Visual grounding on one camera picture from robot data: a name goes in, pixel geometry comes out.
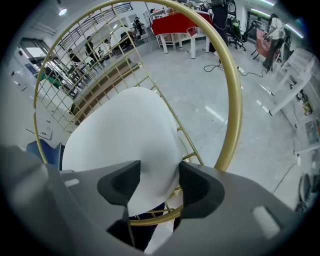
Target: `blue object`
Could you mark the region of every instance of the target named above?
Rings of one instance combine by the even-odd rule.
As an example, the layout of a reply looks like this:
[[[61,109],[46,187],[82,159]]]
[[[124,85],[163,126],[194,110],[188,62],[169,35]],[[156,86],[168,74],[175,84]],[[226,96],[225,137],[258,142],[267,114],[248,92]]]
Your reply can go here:
[[[56,146],[56,148],[52,148],[43,139],[40,139],[40,144],[42,146],[42,149],[43,149],[44,155],[48,161],[48,164],[54,165],[56,168],[58,168],[59,171],[61,171],[62,170],[62,156],[64,154],[65,146],[63,146],[61,143],[59,143]],[[29,143],[26,146],[26,151],[34,154],[35,156],[40,158],[41,161],[43,161],[36,141]]]

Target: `gold metal ring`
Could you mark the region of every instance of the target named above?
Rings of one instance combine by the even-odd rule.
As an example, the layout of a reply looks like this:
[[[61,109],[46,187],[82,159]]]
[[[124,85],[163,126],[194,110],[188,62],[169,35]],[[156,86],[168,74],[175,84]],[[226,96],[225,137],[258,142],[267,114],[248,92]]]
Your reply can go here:
[[[47,56],[45,57],[43,61],[43,65],[40,69],[40,74],[43,72],[45,63],[49,60],[50,55],[52,54],[54,48],[58,44],[59,40],[62,38],[63,35],[65,35],[70,28],[72,28],[77,22],[82,20],[84,17],[88,16],[89,14],[100,10],[101,8],[111,6],[114,4],[122,3],[123,0],[110,0],[108,2],[105,2],[101,5],[96,6],[95,8],[92,8],[91,10],[84,13],[81,17],[79,17],[76,21],[74,21],[72,24],[70,24],[58,37],[58,39],[54,42],[53,46],[50,48]],[[164,5],[167,7],[171,7],[175,11],[178,11],[185,16],[187,16],[190,20],[192,20],[199,28],[201,28],[204,33],[209,37],[210,41],[212,42],[214,48],[219,54],[221,63],[224,67],[226,82],[227,82],[227,88],[228,88],[228,102],[229,102],[229,113],[228,113],[228,124],[226,129],[226,134],[223,142],[223,146],[221,149],[221,152],[219,154],[218,160],[215,164],[215,168],[217,170],[226,171],[231,159],[235,153],[238,139],[240,136],[241,131],[241,125],[242,125],[242,111],[243,111],[243,103],[242,103],[242,92],[241,92],[241,86],[240,86],[240,80],[238,77],[238,71],[236,68],[236,65],[233,61],[233,58],[231,56],[230,51],[228,50],[225,42],[221,38],[221,36],[218,34],[218,32],[199,14],[197,14],[195,11],[193,11],[190,8],[187,8],[180,3],[172,0],[149,0],[148,2],[156,3],[160,5]],[[34,90],[34,100],[33,100],[33,106],[34,109],[37,107],[37,94],[38,94],[38,88],[39,88],[39,82],[40,82],[40,75],[37,79],[35,90]],[[34,112],[33,115],[33,125],[34,125],[34,133],[36,142],[39,148],[39,152],[42,156],[43,161],[47,164],[48,161],[46,159],[46,156],[44,154],[44,151],[42,149],[42,146],[40,144],[39,134],[38,134],[38,128],[37,128],[37,119],[36,119],[36,112]],[[177,209],[168,212],[167,214],[164,214],[159,217],[151,218],[151,219],[145,219],[145,220],[131,220],[130,224],[132,226],[149,226],[149,225],[156,225],[159,223],[170,221],[174,218],[177,218],[180,216],[180,211],[182,210],[183,206],[178,207]]]

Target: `ceiling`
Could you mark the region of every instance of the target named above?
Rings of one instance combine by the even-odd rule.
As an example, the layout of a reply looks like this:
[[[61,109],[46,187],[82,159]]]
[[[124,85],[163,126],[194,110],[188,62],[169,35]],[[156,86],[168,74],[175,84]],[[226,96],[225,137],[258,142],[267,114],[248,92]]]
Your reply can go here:
[[[36,20],[54,30],[59,30],[60,27],[68,25],[86,10],[105,2],[107,0],[61,0],[61,4],[58,4],[57,0],[46,0]],[[67,9],[67,12],[59,16],[62,9]]]
[[[40,22],[60,34],[62,30],[82,15],[85,11],[107,2],[108,0],[61,0],[58,4],[57,0],[45,0],[40,11],[37,12],[36,21]],[[255,8],[268,14],[276,13],[284,23],[295,24],[296,17],[292,17],[285,8],[281,7],[280,0],[268,0],[275,3],[271,6],[262,0],[235,0],[238,5],[240,2],[245,3],[248,8]],[[67,9],[67,13],[59,16],[61,9]]]

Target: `office chair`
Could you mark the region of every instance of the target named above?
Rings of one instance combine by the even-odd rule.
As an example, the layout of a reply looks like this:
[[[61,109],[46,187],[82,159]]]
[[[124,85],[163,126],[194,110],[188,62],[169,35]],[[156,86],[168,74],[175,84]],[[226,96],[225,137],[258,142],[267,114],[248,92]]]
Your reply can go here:
[[[230,35],[232,36],[232,38],[229,39],[228,41],[229,44],[234,44],[236,49],[238,49],[238,46],[239,46],[240,48],[243,48],[244,51],[247,50],[244,47],[244,42],[242,41],[241,32],[240,32],[240,26],[236,17],[234,17],[231,20]]]

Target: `railing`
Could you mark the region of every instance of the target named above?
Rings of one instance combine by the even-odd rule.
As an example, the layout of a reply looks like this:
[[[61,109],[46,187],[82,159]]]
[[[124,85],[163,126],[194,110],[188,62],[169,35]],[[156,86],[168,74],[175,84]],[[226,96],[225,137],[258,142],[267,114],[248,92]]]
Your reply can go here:
[[[133,8],[132,8],[131,4],[128,2],[128,3],[124,3],[121,5],[115,6],[114,10],[118,14],[122,14],[127,11],[133,10]],[[70,31],[70,34],[67,34],[61,40],[61,42],[59,42],[59,45],[64,50],[67,50],[73,44],[73,40],[76,42],[81,36],[83,36],[83,33],[85,33],[86,31],[88,31],[89,29],[94,27],[92,20],[97,25],[97,24],[103,22],[105,19],[112,19],[116,16],[114,10],[108,6],[108,9],[102,10],[102,13],[98,13],[96,15],[94,15],[94,13],[92,13],[88,18],[86,18],[81,23],[78,22],[78,26],[76,28],[74,28],[72,31]]]

